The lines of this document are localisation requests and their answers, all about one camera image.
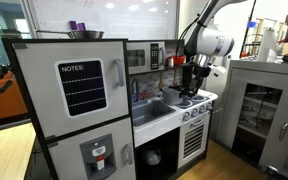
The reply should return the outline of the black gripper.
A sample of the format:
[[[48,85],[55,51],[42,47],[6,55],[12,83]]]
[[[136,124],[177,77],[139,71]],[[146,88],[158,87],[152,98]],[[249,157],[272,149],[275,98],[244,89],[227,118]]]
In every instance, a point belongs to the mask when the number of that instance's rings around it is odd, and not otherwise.
[[[183,85],[181,90],[182,96],[193,97],[196,95],[194,90],[189,88],[199,88],[202,85],[203,79],[210,74],[210,67],[201,67],[197,64],[190,64],[183,68]]]

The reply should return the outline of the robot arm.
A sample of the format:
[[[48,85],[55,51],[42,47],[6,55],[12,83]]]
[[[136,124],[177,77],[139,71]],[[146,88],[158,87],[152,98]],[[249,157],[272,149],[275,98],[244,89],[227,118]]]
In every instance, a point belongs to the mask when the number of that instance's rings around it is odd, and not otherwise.
[[[224,57],[228,55],[234,46],[234,39],[219,30],[207,27],[214,15],[223,7],[229,4],[244,2],[245,0],[209,0],[201,14],[182,32],[179,41],[183,40],[188,30],[194,26],[188,41],[184,44],[184,53],[187,57],[195,55],[206,55],[207,59],[203,65],[189,64],[188,70],[183,74],[188,75],[188,80],[183,82],[181,94],[189,97],[195,96],[202,85],[203,79],[208,77],[210,59],[212,56]]]

